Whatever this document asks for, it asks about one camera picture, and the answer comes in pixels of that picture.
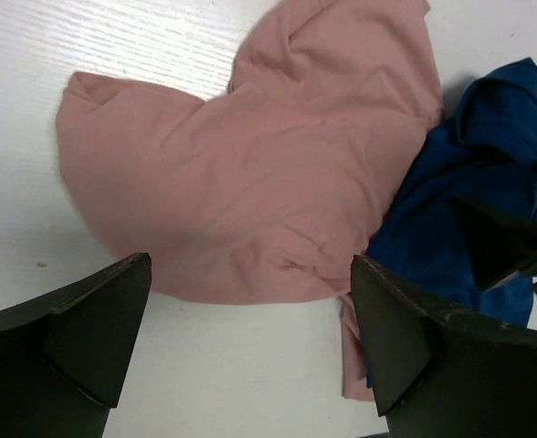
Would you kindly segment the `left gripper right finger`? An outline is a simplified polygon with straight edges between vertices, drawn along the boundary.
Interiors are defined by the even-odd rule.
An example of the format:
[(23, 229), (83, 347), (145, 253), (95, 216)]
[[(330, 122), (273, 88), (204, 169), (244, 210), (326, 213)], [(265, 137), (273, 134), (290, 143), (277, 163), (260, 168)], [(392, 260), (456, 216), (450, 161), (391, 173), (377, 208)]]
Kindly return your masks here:
[(480, 315), (353, 259), (351, 295), (393, 437), (537, 437), (537, 330)]

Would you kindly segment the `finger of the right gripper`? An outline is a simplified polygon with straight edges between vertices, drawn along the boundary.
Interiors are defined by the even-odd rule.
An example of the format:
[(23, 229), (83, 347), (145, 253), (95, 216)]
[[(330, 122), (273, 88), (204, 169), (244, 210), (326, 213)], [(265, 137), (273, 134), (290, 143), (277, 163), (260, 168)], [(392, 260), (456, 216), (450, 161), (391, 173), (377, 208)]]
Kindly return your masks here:
[(452, 189), (450, 284), (456, 297), (537, 294), (537, 162), (466, 162)]

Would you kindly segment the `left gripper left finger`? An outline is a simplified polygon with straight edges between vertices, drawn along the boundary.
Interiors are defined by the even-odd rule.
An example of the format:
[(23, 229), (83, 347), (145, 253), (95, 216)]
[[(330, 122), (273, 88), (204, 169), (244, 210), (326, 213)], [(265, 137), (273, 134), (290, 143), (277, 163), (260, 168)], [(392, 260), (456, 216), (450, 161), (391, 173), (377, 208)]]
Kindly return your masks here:
[(0, 310), (0, 437), (103, 435), (151, 283), (139, 253)]

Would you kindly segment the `blue t shirt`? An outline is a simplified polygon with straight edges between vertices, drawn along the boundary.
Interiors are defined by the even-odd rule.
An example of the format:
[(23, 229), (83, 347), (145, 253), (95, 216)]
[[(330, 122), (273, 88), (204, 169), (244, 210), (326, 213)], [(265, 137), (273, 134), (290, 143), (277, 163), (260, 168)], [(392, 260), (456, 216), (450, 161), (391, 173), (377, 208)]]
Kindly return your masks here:
[(475, 80), (430, 131), (366, 254), (403, 279), (524, 327), (537, 276), (537, 65)]

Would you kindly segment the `pink t shirt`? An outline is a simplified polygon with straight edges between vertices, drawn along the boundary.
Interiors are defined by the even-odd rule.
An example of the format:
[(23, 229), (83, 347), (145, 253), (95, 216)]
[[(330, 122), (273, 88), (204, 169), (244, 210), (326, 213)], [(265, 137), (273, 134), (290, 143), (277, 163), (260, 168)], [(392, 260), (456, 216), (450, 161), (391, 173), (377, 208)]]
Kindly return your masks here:
[(117, 257), (186, 301), (342, 302), (342, 394), (368, 402), (350, 267), (443, 99), (425, 1), (283, 1), (228, 91), (74, 73), (56, 117), (61, 178)]

